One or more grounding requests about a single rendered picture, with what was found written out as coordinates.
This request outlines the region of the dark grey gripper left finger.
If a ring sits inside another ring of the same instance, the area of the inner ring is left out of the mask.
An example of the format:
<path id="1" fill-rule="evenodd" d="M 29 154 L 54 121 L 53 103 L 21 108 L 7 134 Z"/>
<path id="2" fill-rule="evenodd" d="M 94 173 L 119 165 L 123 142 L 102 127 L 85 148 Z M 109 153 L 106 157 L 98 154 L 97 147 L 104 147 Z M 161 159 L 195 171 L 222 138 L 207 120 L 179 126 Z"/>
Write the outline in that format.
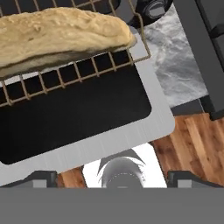
<path id="1" fill-rule="evenodd" d="M 34 171 L 26 178 L 2 185 L 8 187 L 52 188 L 58 186 L 58 173 L 56 171 Z"/>

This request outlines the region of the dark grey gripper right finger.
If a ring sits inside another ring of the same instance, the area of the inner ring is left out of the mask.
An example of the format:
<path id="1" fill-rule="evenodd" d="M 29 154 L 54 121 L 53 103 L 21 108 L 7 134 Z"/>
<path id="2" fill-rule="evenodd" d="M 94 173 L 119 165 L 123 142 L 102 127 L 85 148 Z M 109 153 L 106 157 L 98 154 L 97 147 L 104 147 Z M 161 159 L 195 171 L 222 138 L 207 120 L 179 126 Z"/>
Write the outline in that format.
<path id="1" fill-rule="evenodd" d="M 199 187 L 218 187 L 222 185 L 215 184 L 210 181 L 203 180 L 194 175 L 190 171 L 168 171 L 167 172 L 167 186 L 176 188 L 199 188 Z"/>

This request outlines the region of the silver toaster oven door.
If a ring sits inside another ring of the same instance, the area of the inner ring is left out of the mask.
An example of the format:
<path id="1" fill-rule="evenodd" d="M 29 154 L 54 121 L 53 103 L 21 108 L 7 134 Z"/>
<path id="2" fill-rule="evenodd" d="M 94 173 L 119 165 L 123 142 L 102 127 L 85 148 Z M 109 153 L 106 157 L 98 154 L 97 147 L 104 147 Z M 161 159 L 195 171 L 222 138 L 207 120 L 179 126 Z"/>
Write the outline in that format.
<path id="1" fill-rule="evenodd" d="M 0 108 L 0 186 L 66 172 L 172 133 L 175 121 L 146 56 L 131 66 Z"/>

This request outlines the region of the tan baguette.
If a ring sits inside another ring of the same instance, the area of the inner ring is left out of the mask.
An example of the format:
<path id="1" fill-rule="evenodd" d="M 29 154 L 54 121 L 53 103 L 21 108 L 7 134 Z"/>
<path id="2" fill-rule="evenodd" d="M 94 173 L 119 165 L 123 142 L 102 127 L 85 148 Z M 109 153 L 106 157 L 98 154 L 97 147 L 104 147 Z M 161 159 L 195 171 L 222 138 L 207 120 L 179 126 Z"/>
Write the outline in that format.
<path id="1" fill-rule="evenodd" d="M 137 43 L 119 17 L 59 7 L 0 17 L 0 81 Z"/>

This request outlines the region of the black toaster oven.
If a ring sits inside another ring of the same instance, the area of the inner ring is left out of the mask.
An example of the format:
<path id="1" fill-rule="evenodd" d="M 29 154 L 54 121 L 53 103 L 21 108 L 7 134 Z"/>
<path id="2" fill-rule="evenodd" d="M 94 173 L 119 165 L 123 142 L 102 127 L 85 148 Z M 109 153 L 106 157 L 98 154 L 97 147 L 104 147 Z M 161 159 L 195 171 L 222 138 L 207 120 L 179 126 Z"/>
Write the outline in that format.
<path id="1" fill-rule="evenodd" d="M 153 24 L 161 17 L 150 19 L 144 15 L 144 7 L 150 0 L 0 0 L 0 17 L 22 12 L 42 11 L 56 7 L 76 7 L 118 16 L 128 25 L 138 29 Z"/>

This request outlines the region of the grey toaster oven knob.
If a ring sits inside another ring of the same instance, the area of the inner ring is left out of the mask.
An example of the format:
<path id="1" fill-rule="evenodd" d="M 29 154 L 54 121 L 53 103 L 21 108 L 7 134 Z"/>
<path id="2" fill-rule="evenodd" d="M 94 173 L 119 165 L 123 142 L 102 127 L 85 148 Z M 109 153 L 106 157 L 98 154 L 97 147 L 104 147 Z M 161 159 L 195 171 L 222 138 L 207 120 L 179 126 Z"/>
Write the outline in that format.
<path id="1" fill-rule="evenodd" d="M 172 0 L 150 0 L 143 9 L 150 19 L 161 18 L 170 8 Z"/>

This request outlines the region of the white and grey round thing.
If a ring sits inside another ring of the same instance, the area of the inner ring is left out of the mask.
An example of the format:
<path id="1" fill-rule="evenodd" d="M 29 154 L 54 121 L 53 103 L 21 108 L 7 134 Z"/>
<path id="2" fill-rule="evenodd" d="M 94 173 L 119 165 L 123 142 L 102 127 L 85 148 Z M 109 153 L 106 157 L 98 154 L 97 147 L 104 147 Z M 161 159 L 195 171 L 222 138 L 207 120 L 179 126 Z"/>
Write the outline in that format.
<path id="1" fill-rule="evenodd" d="M 167 187 L 150 143 L 85 164 L 82 173 L 88 188 Z"/>

